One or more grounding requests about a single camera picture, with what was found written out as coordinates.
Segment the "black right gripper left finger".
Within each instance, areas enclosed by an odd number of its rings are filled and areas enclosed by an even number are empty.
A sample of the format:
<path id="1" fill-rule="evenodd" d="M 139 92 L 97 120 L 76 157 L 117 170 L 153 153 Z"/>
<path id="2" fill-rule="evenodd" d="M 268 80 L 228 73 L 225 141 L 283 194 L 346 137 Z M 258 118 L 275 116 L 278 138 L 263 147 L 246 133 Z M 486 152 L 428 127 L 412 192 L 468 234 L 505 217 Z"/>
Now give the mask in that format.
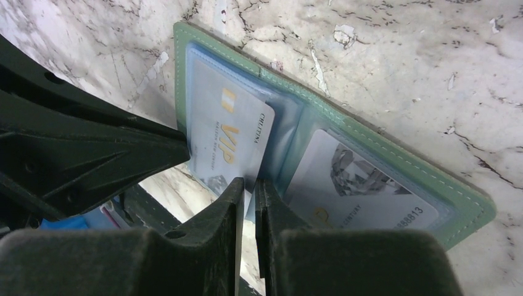
<path id="1" fill-rule="evenodd" d="M 166 234 L 18 230 L 1 240 L 2 295 L 237 295 L 244 180 Z"/>

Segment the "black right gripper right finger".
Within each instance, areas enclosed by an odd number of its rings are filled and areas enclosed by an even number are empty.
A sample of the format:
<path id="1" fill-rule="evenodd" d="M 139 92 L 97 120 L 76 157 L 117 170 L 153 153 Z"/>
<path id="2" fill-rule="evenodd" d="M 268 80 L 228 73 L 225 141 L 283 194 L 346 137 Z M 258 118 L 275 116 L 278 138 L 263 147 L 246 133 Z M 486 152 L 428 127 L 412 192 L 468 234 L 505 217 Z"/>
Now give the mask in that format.
<path id="1" fill-rule="evenodd" d="M 461 295 L 445 250 L 416 230 L 312 228 L 273 184 L 255 183 L 260 277 L 267 295 Z"/>

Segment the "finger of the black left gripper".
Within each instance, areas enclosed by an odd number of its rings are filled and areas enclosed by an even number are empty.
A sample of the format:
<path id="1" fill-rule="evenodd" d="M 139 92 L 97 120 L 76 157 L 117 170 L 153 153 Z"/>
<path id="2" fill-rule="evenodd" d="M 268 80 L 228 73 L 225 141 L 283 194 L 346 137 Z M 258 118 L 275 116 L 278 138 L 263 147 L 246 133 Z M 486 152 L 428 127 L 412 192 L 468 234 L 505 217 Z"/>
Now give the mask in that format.
<path id="1" fill-rule="evenodd" d="M 73 86 L 1 39 L 1 215 L 79 215 L 188 159 L 183 133 Z"/>

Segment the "silver diamond card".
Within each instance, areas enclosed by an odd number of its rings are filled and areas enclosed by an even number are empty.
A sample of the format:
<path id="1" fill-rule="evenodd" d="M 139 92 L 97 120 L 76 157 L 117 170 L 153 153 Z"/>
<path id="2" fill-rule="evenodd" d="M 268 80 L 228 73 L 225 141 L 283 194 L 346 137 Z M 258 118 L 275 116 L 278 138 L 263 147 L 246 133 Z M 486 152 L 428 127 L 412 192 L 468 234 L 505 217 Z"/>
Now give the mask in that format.
<path id="1" fill-rule="evenodd" d="M 437 209 L 322 129 L 289 183 L 289 207 L 319 228 L 426 229 Z"/>

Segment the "green card holder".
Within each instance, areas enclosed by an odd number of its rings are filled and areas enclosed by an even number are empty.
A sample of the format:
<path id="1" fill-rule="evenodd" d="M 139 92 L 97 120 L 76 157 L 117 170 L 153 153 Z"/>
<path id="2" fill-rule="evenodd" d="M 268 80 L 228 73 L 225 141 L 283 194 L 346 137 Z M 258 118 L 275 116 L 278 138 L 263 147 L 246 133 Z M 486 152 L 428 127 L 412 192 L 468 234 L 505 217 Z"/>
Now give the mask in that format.
<path id="1" fill-rule="evenodd" d="M 173 31 L 176 117 L 178 128 L 187 136 L 190 155 L 187 73 L 191 59 L 203 57 L 228 67 L 246 79 L 257 96 L 274 109 L 274 122 L 255 181 L 259 178 L 270 180 L 286 205 L 289 206 L 285 198 L 287 188 L 313 133 L 325 130 L 433 205 L 439 218 L 430 227 L 421 230 L 433 234 L 445 248 L 452 248 L 494 219 L 496 208 L 486 194 L 388 140 L 326 98 L 256 63 L 193 24 L 178 22 Z M 191 160 L 188 163 L 191 175 L 208 189 L 191 171 Z M 255 181 L 244 212 L 248 220 L 253 219 Z"/>

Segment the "silver VIP card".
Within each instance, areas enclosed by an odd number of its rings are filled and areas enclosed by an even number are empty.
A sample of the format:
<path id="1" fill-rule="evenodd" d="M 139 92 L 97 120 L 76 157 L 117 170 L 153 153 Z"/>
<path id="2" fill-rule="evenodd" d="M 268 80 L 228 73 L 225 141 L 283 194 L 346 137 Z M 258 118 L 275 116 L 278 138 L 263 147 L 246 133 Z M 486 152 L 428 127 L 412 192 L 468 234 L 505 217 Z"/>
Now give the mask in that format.
<path id="1" fill-rule="evenodd" d="M 260 171 L 275 111 L 246 79 L 210 59 L 193 57 L 187 73 L 190 169 L 220 195 L 236 177 L 244 200 Z"/>

